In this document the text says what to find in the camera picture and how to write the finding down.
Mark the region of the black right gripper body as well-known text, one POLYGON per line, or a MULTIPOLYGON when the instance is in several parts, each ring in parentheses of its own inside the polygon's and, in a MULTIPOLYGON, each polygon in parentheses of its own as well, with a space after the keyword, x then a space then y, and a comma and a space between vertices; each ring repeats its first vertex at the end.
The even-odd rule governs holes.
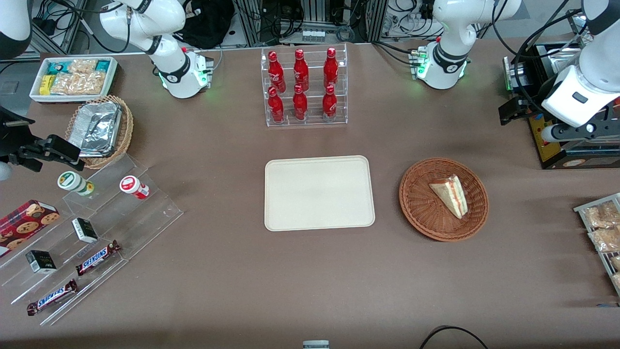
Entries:
POLYGON ((37 146, 37 137, 30 131, 32 123, 31 119, 0 107, 0 160, 3 163, 37 170, 37 161, 20 156, 23 147, 34 149, 37 146))

